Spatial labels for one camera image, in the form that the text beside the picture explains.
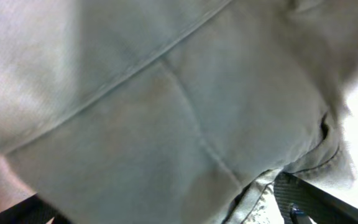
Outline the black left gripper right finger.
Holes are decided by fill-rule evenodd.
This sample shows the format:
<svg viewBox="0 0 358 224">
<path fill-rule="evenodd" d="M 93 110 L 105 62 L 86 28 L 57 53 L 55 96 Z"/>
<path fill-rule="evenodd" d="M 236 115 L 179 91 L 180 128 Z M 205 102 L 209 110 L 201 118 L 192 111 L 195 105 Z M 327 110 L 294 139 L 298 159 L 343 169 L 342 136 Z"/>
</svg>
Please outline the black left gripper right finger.
<svg viewBox="0 0 358 224">
<path fill-rule="evenodd" d="M 279 174 L 273 194 L 285 224 L 358 224 L 358 208 L 288 173 Z"/>
</svg>

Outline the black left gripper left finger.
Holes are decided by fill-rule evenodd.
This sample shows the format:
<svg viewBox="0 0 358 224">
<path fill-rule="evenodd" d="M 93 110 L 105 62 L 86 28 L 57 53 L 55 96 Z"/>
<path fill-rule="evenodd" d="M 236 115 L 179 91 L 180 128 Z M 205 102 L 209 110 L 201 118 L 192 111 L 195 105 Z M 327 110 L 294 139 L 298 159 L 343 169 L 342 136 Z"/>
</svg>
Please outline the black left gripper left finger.
<svg viewBox="0 0 358 224">
<path fill-rule="evenodd" d="M 73 224 L 38 195 L 0 213 L 0 224 Z"/>
</svg>

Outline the olive green shorts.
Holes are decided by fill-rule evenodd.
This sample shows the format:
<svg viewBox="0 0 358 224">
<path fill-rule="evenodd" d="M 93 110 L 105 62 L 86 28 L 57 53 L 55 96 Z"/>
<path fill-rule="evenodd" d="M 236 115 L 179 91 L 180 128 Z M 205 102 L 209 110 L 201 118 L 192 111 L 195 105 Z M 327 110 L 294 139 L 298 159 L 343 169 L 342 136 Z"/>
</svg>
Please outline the olive green shorts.
<svg viewBox="0 0 358 224">
<path fill-rule="evenodd" d="M 0 212 L 281 223 L 288 172 L 358 208 L 358 1 L 0 1 Z"/>
</svg>

